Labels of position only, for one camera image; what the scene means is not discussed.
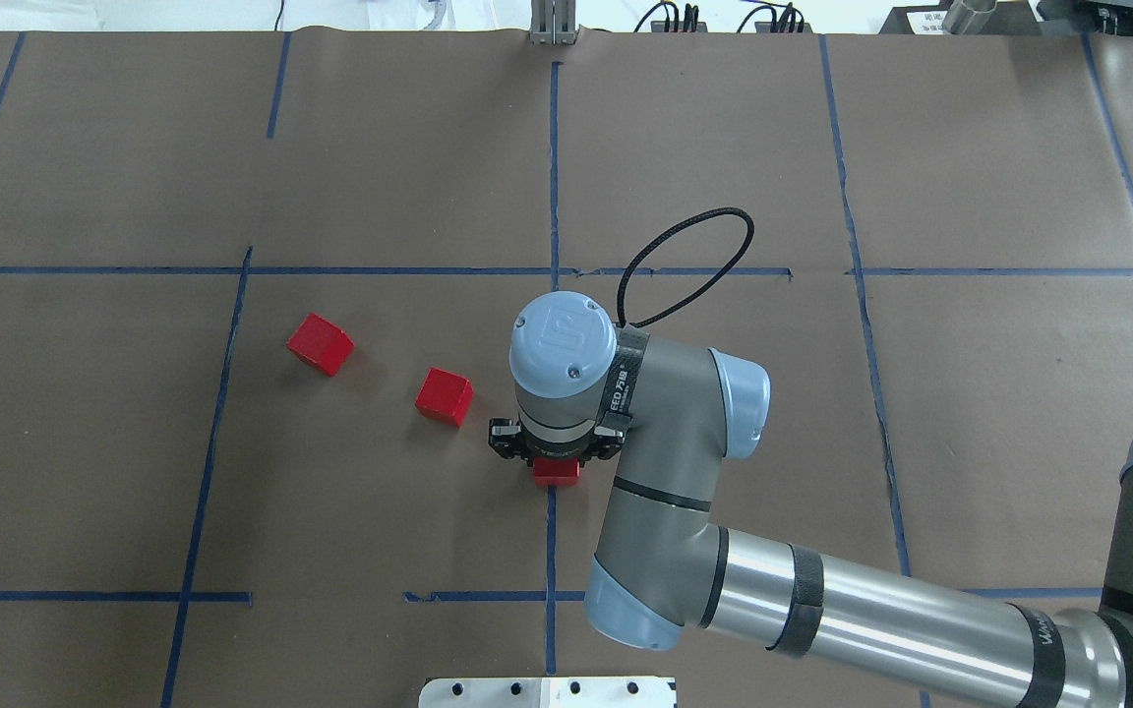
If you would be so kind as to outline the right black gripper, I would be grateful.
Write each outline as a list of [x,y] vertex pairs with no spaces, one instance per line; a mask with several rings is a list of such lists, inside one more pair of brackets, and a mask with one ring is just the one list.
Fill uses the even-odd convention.
[[593,458],[594,441],[597,440],[597,435],[594,432],[586,432],[578,440],[548,441],[538,438],[530,429],[523,429],[521,438],[526,447],[522,457],[527,463],[534,463],[536,460],[578,460],[585,463]]

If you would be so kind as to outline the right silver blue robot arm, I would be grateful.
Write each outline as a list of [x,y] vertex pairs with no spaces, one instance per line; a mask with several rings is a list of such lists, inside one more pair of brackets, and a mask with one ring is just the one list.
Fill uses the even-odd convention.
[[963,702],[1133,707],[1133,290],[1036,279],[727,291],[688,325],[579,292],[509,317],[525,435],[624,449],[588,619],[698,628]]

